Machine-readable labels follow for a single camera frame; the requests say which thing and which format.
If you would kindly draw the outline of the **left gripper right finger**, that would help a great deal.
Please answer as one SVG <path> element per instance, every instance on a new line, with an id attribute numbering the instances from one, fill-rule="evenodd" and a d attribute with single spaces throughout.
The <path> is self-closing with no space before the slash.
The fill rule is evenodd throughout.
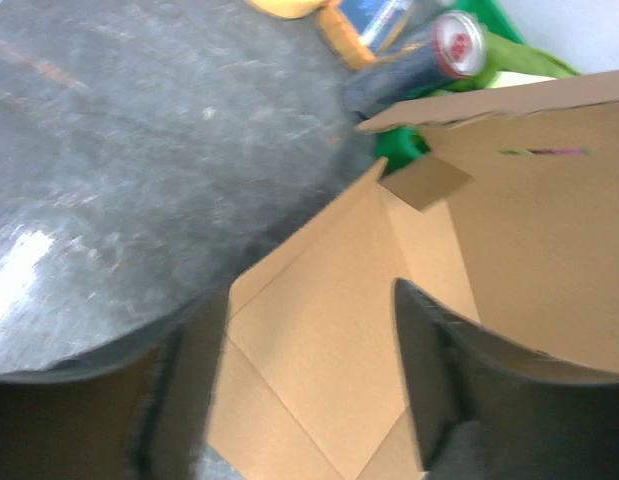
<path id="1" fill-rule="evenodd" d="M 619 374 L 518 345 L 397 279 L 394 321 L 429 479 L 619 479 Z"/>

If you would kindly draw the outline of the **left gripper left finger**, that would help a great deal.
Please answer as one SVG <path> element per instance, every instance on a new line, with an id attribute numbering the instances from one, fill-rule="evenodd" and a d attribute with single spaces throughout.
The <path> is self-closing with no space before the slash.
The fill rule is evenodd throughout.
<path id="1" fill-rule="evenodd" d="M 42 370 L 0 374 L 0 479 L 192 479 L 227 290 Z"/>

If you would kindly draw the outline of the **cardboard box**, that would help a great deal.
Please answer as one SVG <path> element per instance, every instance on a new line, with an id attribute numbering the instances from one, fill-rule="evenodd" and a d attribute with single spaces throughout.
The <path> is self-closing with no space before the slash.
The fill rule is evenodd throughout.
<path id="1" fill-rule="evenodd" d="M 242 274 L 208 443 L 247 479 L 429 479 L 397 279 L 525 348 L 619 374 L 619 70 L 406 101 L 421 129 Z"/>

